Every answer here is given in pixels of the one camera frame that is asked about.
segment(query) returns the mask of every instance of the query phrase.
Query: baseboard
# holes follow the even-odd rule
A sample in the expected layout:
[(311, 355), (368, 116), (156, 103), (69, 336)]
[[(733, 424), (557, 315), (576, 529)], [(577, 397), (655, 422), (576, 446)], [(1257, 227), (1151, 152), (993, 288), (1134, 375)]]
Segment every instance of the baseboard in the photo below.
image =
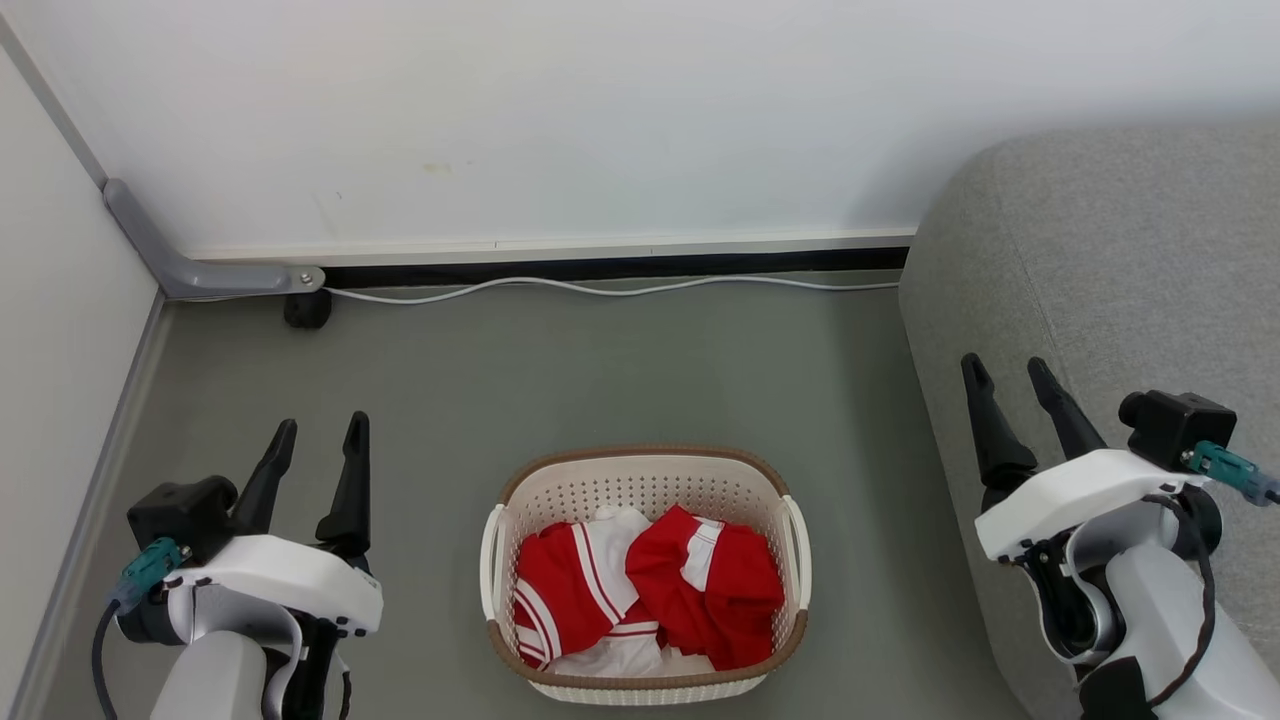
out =
[(809, 252), (737, 252), (593, 258), (585, 260), (527, 260), (522, 263), (466, 263), (439, 265), (365, 265), (325, 268), (325, 286), (340, 290), (479, 284), (499, 278), (539, 277), (561, 282), (763, 273), (900, 270), (906, 247), (863, 247)]
[(188, 250), (195, 260), (324, 268), (524, 263), (605, 258), (814, 252), (904, 247), (915, 228), (786, 231), (591, 238), (252, 245)]
[[(54, 676), (68, 644), (76, 602), (84, 585), (84, 574), (88, 570), (87, 557), (102, 533), (104, 524), (108, 520), (120, 520), (119, 518), (108, 518), (106, 506), (115, 489), (120, 465), (124, 461), (124, 450), (133, 438), (147, 392), (151, 389), (156, 364), (160, 361), (160, 352), (169, 333), (172, 315), (163, 310), (164, 295), (156, 292), (156, 300), (151, 306), (151, 314), (138, 342), (138, 350), (133, 355), (133, 365), (129, 368), (124, 389), (120, 393), (120, 402), (102, 443), (97, 468), (81, 506), (76, 530), (63, 557), (58, 583), (54, 585), (49, 607), (45, 610), (45, 618), (40, 624), (35, 646), (27, 660), (22, 683), (18, 685), (18, 693), (9, 711), (9, 720), (44, 717), (45, 703), (54, 689)], [(88, 641), (87, 638), (77, 638), (76, 642), (87, 643)]]

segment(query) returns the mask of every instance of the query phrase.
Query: brown basket rim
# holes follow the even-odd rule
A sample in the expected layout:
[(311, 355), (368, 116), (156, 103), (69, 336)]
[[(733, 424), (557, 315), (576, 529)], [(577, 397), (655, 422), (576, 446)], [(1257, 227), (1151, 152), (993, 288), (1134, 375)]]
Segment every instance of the brown basket rim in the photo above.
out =
[(768, 478), (769, 483), (778, 491), (780, 497), (791, 495), (791, 491), (787, 488), (787, 484), (782, 482), (782, 475), (778, 475), (777, 470), (769, 466), (769, 464), (764, 460), (744, 450), (714, 445), (618, 445), (609, 447), (570, 450), (539, 457), (538, 460), (534, 460), (529, 465), (521, 468), (520, 471), (511, 478), (507, 487), (502, 488), (502, 495), (498, 497), (498, 502), (503, 505), (511, 502), (511, 496), (516, 493), (516, 488), (520, 487), (520, 483), (525, 482), (529, 479), (529, 475), (532, 475), (543, 468), (562, 465), (564, 462), (575, 462), (579, 460), (600, 460), (604, 457), (627, 457), (632, 455), (687, 455), (690, 457), (703, 456), (737, 460), (750, 465)]
[[(503, 488), (498, 502), (504, 506), (511, 502), (511, 496), (515, 495), (516, 488), (518, 488), (520, 484), (530, 475), (543, 468), (577, 460), (598, 460), (602, 457), (625, 457), (632, 455), (687, 455), (737, 460), (750, 465), (768, 478), (769, 483), (778, 491), (780, 497), (791, 495), (791, 491), (787, 488), (787, 484), (782, 482), (782, 477), (778, 475), (777, 470), (769, 466), (769, 464), (764, 460), (742, 450), (712, 445), (623, 445), (571, 450), (567, 452), (557, 452), (545, 457), (539, 457), (516, 473), (511, 482), (507, 483), (507, 487)], [(521, 660), (520, 656), (517, 656), (509, 647), (507, 647), (507, 642), (502, 637), (502, 628), (498, 625), (498, 621), (488, 621), (489, 641), (493, 643), (493, 648), (498, 653), (498, 657), (500, 657), (507, 667), (511, 667), (513, 673), (530, 683), (536, 683), (539, 685), (582, 691), (673, 691), (703, 685), (718, 685), (723, 683), (739, 683), (753, 678), (760, 678), (777, 670), (780, 665), (786, 662), (795, 653), (796, 648), (800, 647), (800, 641), (804, 638), (808, 624), (809, 610), (803, 609), (796, 611), (796, 619), (795, 624), (791, 626), (791, 634), (787, 635), (787, 641), (782, 643), (782, 647), (774, 651), (774, 653), (763, 662), (756, 662), (755, 665), (750, 665), (748, 667), (739, 667), (737, 670), (703, 673), (699, 675), (675, 675), (669, 678), (582, 678), (577, 675), (557, 675), (554, 673), (547, 673), (545, 670), (535, 670), (529, 665), (525, 665), (525, 661)]]
[(545, 670), (535, 670), (521, 660), (502, 638), (502, 628), (497, 620), (489, 620), (489, 641), (498, 652), (498, 657), (507, 664), (521, 678), (539, 685), (556, 688), (573, 688), (580, 691), (675, 691), (681, 688), (696, 688), (703, 685), (719, 685), (722, 683), (737, 683), (760, 678), (778, 669), (800, 647), (804, 638), (805, 626), (809, 624), (809, 611), (796, 611), (796, 621), (791, 626), (787, 642), (782, 643), (768, 660), (756, 662), (737, 670), (723, 673), (703, 673), (700, 675), (673, 675), (669, 678), (582, 678), (579, 675), (557, 675)]

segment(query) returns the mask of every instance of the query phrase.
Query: black baseboard strip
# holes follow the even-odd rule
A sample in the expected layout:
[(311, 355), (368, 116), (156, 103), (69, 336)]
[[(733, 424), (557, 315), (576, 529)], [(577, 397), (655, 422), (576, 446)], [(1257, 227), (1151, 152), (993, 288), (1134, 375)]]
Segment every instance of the black baseboard strip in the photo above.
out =
[(762, 252), (742, 255), (671, 255), (662, 258), (602, 258), (593, 260), (536, 260), (467, 265), (381, 265), (325, 268), (325, 287), (420, 287), (477, 284), (498, 278), (534, 275), (562, 282), (684, 275), (745, 275), (803, 270), (900, 270), (906, 247)]

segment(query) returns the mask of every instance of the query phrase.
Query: gray floor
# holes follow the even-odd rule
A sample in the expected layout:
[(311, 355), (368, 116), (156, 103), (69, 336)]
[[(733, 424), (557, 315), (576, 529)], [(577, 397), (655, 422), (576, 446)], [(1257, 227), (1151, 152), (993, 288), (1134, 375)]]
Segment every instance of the gray floor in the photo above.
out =
[[(884, 273), (818, 275), (879, 282)], [(369, 413), (383, 629), (346, 641), (353, 717), (1024, 717), (998, 676), (959, 546), (893, 291), (716, 286), (634, 300), (499, 288), (445, 305), (337, 301), (319, 333), (279, 301), (169, 307), (152, 389), (47, 717), (93, 717), (88, 641), (136, 552), (124, 509), (163, 480), (238, 484), (297, 418), (274, 532), (308, 541), (353, 410)], [(534, 692), (494, 656), (477, 589), (485, 516), (509, 474), (567, 448), (736, 446), (774, 465), (813, 536), (797, 653), (751, 693), (600, 710)], [(106, 643), (122, 717), (145, 717), (175, 656)]]

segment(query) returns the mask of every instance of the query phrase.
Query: white stripe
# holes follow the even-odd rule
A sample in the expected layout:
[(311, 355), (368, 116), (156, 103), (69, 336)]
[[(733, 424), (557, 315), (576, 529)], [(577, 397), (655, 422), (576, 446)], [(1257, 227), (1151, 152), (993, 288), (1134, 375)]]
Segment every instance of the white stripe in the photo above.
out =
[(657, 632), (658, 621), (653, 620), (649, 623), (627, 623), (626, 625), (614, 625), (611, 633), (648, 633)]
[(716, 542), (719, 539), (723, 524), (699, 525), (694, 534), (689, 536), (686, 551), (689, 557), (685, 566), (680, 569), (680, 577), (686, 583), (694, 585), (698, 592), (707, 592), (707, 575), (712, 570), (712, 555), (716, 552)]
[(595, 568), (591, 565), (591, 553), (586, 548), (586, 530), (582, 525), (573, 525), (573, 544), (577, 546), (577, 561), (582, 566), (582, 577), (586, 578), (586, 589), (591, 591), (591, 597), (595, 598), (595, 605), (600, 607), (600, 612), (608, 618), (611, 625), (616, 625), (622, 621), (609, 607), (609, 602), (604, 600), (604, 593), (600, 591), (600, 584), (595, 582)]
[(543, 637), (538, 634), (538, 630), (532, 628), (524, 628), (516, 625), (516, 639), (527, 644), (543, 650)]
[(518, 644), (518, 646), (516, 646), (516, 650), (518, 650), (521, 652), (521, 655), (527, 655), (529, 657), (532, 657), (534, 660), (539, 660), (541, 662), (547, 662), (547, 659), (543, 657), (543, 651), (538, 650), (536, 647), (534, 647), (531, 644)]
[(634, 507), (623, 507), (608, 521), (582, 524), (582, 534), (595, 557), (600, 592), (622, 619), (626, 619), (631, 606), (640, 598), (636, 587), (627, 578), (627, 551), (649, 525), (652, 523)]
[(543, 602), (543, 596), (538, 594), (538, 591), (534, 589), (534, 585), (530, 585), (525, 580), (516, 580), (516, 589), (520, 591), (520, 593), (524, 594), (526, 600), (529, 600), (529, 603), (525, 606), (525, 610), (534, 618), (541, 620), (543, 628), (547, 629), (547, 638), (545, 638), (547, 642), (543, 643), (543, 650), (545, 650), (548, 657), (553, 660), (559, 657), (562, 655), (559, 644), (559, 630), (556, 628), (556, 619), (552, 618), (550, 609), (547, 607), (545, 602)]
[[(524, 598), (524, 597), (521, 597), (521, 596), (520, 596), (520, 593), (517, 593), (517, 592), (512, 592), (512, 593), (511, 593), (511, 598), (512, 598), (512, 600), (515, 600), (515, 601), (516, 601), (516, 605), (518, 605), (518, 606), (524, 607), (524, 609), (525, 609), (525, 612), (527, 612), (527, 614), (529, 614), (529, 618), (530, 618), (530, 623), (532, 623), (532, 624), (535, 625), (535, 629), (534, 629), (534, 634), (536, 634), (536, 635), (538, 635), (538, 647), (543, 647), (543, 648), (545, 648), (545, 647), (547, 647), (547, 643), (545, 643), (545, 642), (544, 642), (544, 639), (543, 639), (543, 634), (541, 634), (541, 630), (536, 629), (536, 626), (538, 626), (538, 621), (532, 619), (532, 616), (534, 616), (534, 610), (532, 610), (532, 609), (531, 609), (531, 607), (529, 606), (529, 602), (526, 602), (526, 601), (525, 601), (525, 598)], [(517, 637), (517, 641), (516, 641), (516, 644), (517, 644), (517, 646), (520, 644), (520, 641), (518, 641), (518, 637)]]

